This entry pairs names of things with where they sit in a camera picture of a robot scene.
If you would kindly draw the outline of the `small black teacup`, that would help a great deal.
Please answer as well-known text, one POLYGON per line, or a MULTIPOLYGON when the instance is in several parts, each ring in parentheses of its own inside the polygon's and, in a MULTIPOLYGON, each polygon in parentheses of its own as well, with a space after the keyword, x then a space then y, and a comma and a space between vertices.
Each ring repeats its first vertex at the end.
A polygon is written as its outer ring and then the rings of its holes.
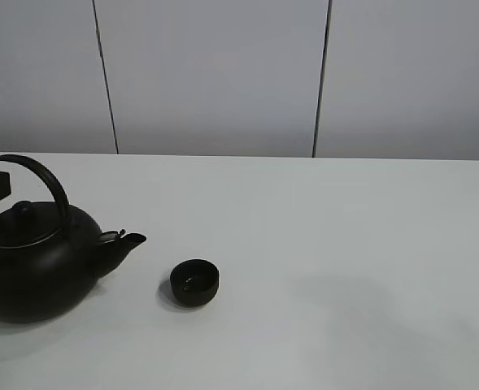
POLYGON ((185 307, 204 306, 217 294, 220 272, 204 259, 190 259, 176 265, 169 276, 172 295, 185 307))

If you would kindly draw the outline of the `black teapot with handle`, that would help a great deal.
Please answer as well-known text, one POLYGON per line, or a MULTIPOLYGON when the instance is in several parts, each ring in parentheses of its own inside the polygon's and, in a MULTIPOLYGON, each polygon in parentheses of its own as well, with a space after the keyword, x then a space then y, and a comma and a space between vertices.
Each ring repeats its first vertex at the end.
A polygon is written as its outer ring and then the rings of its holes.
POLYGON ((27 168, 53 197, 18 201, 0 213, 0 321, 35 323, 67 313, 146 241, 136 232, 104 232, 70 204, 59 180, 37 160, 2 154, 0 162, 27 168))

